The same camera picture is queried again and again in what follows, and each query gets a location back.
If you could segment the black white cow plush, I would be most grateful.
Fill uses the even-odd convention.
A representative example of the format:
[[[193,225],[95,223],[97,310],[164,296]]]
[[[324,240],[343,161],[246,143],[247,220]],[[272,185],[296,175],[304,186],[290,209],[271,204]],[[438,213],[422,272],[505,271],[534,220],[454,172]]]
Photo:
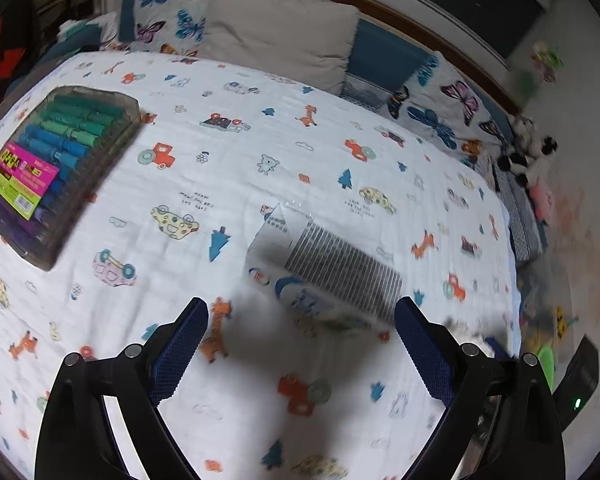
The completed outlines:
[[[510,128],[514,140],[498,158],[498,169],[512,174],[522,188],[533,188],[548,176],[558,143],[539,134],[535,122],[524,115],[514,117]]]

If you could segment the blue headboard cushion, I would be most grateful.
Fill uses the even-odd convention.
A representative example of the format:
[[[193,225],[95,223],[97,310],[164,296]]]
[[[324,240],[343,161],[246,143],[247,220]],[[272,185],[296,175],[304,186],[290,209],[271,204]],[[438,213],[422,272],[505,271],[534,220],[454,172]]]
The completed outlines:
[[[358,22],[348,74],[387,91],[398,90],[430,53],[372,22]]]

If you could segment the green plastic mesh basket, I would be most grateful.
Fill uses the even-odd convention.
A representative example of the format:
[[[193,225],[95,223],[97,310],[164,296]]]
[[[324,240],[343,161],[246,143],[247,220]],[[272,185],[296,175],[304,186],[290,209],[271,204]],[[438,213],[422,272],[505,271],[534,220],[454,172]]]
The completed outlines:
[[[548,388],[550,391],[554,391],[555,388],[555,357],[554,351],[551,344],[542,344],[542,346],[535,352],[538,358],[544,377],[546,379]]]

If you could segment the grey pillow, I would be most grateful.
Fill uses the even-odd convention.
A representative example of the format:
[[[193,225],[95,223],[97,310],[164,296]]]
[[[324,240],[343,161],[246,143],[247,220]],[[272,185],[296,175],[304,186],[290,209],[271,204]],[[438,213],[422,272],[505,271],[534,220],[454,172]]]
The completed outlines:
[[[210,0],[199,55],[338,96],[359,20],[327,0]]]

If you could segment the pink plush toy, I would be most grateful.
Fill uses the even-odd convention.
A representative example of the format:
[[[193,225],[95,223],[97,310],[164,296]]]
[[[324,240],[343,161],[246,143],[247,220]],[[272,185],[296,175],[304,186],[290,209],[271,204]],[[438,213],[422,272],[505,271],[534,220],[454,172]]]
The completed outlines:
[[[551,226],[555,222],[555,201],[550,188],[540,182],[528,188],[536,220]]]

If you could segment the clear plastic storage bin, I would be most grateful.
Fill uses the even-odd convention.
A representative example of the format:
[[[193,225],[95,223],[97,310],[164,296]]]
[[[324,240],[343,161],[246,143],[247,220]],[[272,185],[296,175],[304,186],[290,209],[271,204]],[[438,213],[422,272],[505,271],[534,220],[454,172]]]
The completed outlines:
[[[565,361],[576,348],[573,327],[579,322],[565,266],[544,254],[518,269],[517,286],[521,349],[537,352],[550,346],[559,354],[558,360]]]

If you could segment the white milk carton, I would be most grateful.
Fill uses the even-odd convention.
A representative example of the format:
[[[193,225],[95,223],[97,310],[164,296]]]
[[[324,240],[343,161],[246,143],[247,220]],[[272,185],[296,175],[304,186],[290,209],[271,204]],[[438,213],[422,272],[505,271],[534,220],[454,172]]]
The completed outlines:
[[[245,274],[281,306],[340,333],[388,330],[403,289],[393,266],[287,204],[264,215]]]

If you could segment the marker pen set box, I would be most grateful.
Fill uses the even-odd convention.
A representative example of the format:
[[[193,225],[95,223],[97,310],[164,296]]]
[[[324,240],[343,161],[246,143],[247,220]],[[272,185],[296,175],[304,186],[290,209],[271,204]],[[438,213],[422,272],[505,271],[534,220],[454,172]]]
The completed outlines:
[[[140,128],[140,103],[82,86],[52,90],[0,149],[0,236],[48,271],[87,199]]]

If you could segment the blue white patterned cloth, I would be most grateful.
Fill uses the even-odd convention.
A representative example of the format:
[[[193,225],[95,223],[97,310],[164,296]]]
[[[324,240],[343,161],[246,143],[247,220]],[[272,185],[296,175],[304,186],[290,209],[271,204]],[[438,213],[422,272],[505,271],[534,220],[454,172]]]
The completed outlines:
[[[548,248],[544,226],[535,218],[531,200],[512,174],[493,169],[498,196],[509,214],[509,237],[516,259],[522,268],[542,257]]]

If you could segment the butterfly print pillow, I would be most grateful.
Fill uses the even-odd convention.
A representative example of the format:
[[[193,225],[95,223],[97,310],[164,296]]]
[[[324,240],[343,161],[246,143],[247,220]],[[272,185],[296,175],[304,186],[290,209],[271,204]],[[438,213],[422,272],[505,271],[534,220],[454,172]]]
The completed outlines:
[[[196,56],[210,0],[122,0],[118,39],[133,51]]]
[[[486,104],[440,52],[416,68],[380,114],[469,166],[498,156],[504,145]]]

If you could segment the left butterfly print pillow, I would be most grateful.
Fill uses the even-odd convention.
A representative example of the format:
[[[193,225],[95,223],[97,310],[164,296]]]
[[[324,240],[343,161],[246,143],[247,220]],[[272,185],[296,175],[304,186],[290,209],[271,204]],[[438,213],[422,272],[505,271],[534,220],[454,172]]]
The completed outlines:
[[[133,51],[196,56],[210,0],[122,0],[118,39]]]

